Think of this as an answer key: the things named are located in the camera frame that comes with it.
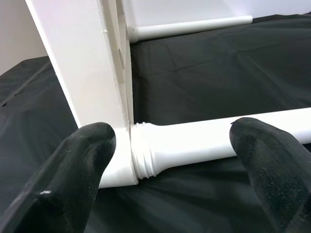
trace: white plastic rod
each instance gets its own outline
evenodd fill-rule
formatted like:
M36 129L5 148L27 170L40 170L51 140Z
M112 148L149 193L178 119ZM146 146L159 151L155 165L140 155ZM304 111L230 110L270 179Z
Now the white plastic rod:
M226 28L252 23L252 16L218 18L202 21L162 24L145 27L131 27L127 31L131 43L139 40L154 39L173 35L197 33L218 28Z
M250 115L311 143L311 108ZM134 168L138 178L155 176L173 167L235 156L230 144L231 123L241 116L186 124L131 128Z

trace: wrinkled black cover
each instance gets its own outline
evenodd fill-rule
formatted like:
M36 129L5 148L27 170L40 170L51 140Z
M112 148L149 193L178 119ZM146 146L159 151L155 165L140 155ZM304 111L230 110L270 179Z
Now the wrinkled black cover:
M0 96L9 95L48 60L26 60L1 75ZM51 65L0 107L0 218L32 174L76 129Z
M310 107L310 17L257 21L132 45L135 120L167 125ZM0 215L76 130L52 71L22 93L0 108ZM273 229L242 164L228 158L172 168L138 186L99 190L85 232Z
M233 122L230 142L276 232L311 232L311 153L290 133L251 117Z

